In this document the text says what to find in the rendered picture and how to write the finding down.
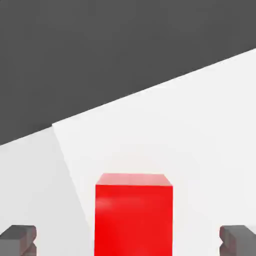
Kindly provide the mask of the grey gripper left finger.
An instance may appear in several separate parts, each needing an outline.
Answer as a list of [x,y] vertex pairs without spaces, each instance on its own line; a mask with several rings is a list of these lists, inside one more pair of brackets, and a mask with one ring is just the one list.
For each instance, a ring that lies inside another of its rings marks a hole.
[[0,256],[37,256],[34,225],[11,225],[0,234]]

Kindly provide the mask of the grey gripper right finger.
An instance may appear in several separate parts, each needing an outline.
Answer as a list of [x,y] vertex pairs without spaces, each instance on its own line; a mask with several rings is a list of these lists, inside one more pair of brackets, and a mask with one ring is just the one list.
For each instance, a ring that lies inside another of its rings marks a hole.
[[245,225],[222,225],[219,256],[256,256],[256,232]]

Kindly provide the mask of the small red cube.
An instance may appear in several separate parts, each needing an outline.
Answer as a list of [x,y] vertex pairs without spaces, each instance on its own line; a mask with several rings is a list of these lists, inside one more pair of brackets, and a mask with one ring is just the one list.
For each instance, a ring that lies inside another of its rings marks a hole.
[[164,174],[101,175],[94,256],[173,256],[173,186]]

